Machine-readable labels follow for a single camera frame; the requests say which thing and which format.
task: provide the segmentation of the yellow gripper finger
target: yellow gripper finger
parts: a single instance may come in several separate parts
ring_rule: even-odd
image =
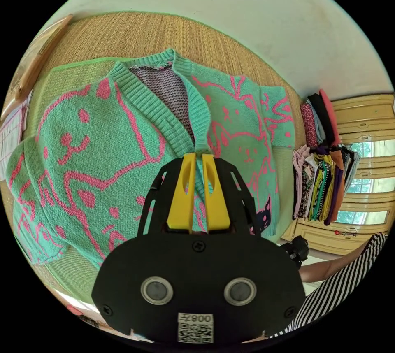
[[[192,233],[195,175],[196,154],[185,154],[167,218],[167,226],[172,230]]]
[[[207,232],[227,230],[230,227],[230,219],[215,166],[214,156],[212,154],[203,154],[202,160]],[[211,194],[209,192],[209,182],[212,186]]]

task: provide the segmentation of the striped shirt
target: striped shirt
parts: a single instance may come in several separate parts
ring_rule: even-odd
[[[309,294],[291,324],[284,331],[270,338],[303,327],[326,315],[344,301],[368,273],[386,239],[387,235],[381,232],[372,235],[361,255]]]

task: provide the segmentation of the purple cloth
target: purple cloth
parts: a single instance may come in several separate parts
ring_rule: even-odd
[[[329,149],[324,147],[324,146],[318,146],[317,148],[314,149],[314,153],[321,154],[323,156],[328,156],[329,155]]]
[[[339,194],[339,188],[340,188],[340,184],[342,183],[342,179],[343,179],[343,171],[338,166],[336,166],[335,167],[335,182],[334,182],[334,187],[333,187],[332,202],[330,204],[328,217],[324,221],[324,225],[330,224],[330,219],[333,215],[333,210],[335,209],[335,204],[336,204],[337,196]]]

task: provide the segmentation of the paper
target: paper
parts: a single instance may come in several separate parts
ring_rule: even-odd
[[[0,181],[5,180],[8,160],[22,140],[32,92],[18,108],[13,110],[0,128]]]

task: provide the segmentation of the screw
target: screw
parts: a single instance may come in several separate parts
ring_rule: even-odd
[[[292,317],[295,314],[296,308],[295,307],[289,307],[285,312],[284,312],[284,317],[286,319]]]
[[[202,251],[204,251],[205,248],[206,248],[206,244],[202,241],[195,241],[192,244],[192,249],[197,253],[201,253]]]
[[[108,305],[103,305],[102,311],[106,316],[112,316],[112,309]]]

